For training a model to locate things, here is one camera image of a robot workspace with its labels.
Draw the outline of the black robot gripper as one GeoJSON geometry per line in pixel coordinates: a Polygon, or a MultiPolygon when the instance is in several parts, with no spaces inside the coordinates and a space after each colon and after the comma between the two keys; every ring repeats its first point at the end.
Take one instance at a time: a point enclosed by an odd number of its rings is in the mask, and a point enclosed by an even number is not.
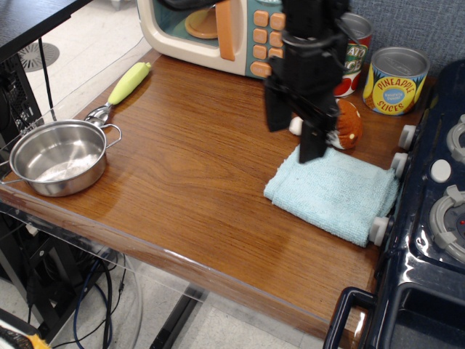
{"type": "Polygon", "coordinates": [[[287,129],[292,113],[305,120],[299,149],[299,162],[304,164],[326,152],[326,133],[318,128],[336,126],[339,108],[333,91],[342,80],[347,36],[300,39],[285,33],[283,42],[284,57],[269,59],[272,72],[264,81],[267,126],[271,132],[287,129]],[[313,121],[313,108],[325,113],[325,121],[313,121]]]}

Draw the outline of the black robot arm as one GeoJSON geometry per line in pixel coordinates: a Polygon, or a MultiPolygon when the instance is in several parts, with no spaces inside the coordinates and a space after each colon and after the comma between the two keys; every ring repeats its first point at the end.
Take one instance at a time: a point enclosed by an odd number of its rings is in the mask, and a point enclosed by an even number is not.
{"type": "Polygon", "coordinates": [[[324,156],[340,111],[334,96],[341,83],[349,30],[341,17],[347,1],[284,1],[284,56],[269,60],[264,82],[267,126],[271,132],[302,119],[299,162],[324,156]]]}

